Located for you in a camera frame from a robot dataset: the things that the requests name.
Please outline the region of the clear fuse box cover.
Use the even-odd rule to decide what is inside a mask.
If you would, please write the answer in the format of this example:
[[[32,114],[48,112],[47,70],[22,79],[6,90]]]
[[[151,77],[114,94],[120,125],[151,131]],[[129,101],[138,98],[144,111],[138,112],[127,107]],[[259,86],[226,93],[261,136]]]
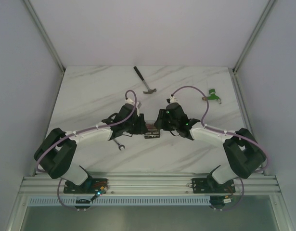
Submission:
[[[155,126],[154,126],[154,121],[146,121],[146,127],[148,129],[148,131],[152,131],[152,130],[158,130]]]

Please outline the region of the green red plastic connector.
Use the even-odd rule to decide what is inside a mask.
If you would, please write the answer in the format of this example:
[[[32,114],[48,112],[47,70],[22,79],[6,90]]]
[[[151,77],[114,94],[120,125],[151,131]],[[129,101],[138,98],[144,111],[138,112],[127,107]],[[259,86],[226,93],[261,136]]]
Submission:
[[[216,95],[215,89],[209,89],[208,94],[208,96],[202,97],[203,101],[217,101],[219,104],[222,104],[221,98]]]

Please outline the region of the black fuse box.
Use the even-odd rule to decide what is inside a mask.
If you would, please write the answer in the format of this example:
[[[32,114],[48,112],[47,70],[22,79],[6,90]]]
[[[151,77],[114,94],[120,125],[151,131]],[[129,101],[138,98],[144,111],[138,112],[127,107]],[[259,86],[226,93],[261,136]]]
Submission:
[[[144,138],[145,139],[158,139],[160,138],[160,131],[158,130],[152,130],[145,133]]]

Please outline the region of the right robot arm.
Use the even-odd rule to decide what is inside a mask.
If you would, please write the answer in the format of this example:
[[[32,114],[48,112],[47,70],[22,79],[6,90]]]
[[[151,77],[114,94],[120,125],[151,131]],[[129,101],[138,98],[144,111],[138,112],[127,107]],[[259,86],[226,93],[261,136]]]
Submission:
[[[213,169],[203,180],[196,183],[206,192],[222,193],[235,178],[247,179],[267,160],[266,154],[245,128],[234,132],[220,131],[202,125],[199,119],[189,119],[178,103],[160,109],[154,126],[159,130],[176,131],[181,137],[191,141],[203,141],[223,148],[228,163]]]

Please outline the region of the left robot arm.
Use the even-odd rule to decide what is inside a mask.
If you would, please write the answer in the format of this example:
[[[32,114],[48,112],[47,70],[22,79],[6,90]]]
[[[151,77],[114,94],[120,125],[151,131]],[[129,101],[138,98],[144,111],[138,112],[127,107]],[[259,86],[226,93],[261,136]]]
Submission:
[[[130,103],[124,104],[118,113],[103,119],[94,127],[81,131],[53,129],[37,151],[34,159],[52,179],[61,178],[72,182],[80,193],[88,193],[92,188],[89,174],[81,166],[73,163],[77,147],[100,141],[114,140],[124,133],[143,135],[148,132],[144,114]]]

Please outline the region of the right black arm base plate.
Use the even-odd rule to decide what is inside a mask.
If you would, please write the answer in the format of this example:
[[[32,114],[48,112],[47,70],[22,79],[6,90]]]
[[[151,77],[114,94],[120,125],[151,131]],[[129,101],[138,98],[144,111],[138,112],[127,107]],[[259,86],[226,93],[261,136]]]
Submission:
[[[193,193],[196,194],[211,194],[211,193],[229,193],[236,192],[233,180],[229,180],[224,184],[218,184],[213,178],[192,178],[191,187]]]

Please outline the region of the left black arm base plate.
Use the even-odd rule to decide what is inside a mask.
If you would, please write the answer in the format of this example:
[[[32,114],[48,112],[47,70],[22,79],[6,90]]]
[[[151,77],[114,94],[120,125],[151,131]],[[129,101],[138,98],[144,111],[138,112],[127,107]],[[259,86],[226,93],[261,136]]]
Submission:
[[[88,178],[81,185],[75,185],[70,181],[66,181],[64,185],[65,194],[95,194],[101,190],[101,187],[106,188],[108,179]]]

